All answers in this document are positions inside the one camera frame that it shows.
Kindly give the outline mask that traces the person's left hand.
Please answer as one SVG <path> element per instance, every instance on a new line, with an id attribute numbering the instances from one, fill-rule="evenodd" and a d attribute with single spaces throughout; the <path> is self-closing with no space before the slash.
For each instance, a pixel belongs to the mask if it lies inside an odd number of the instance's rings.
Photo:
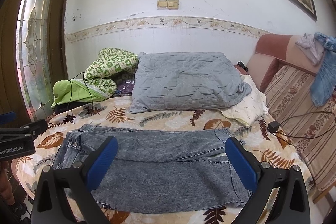
<path id="1" fill-rule="evenodd" d="M 15 203 L 13 190 L 7 177 L 8 161 L 1 161 L 0 192 L 5 202 L 11 206 Z"/>

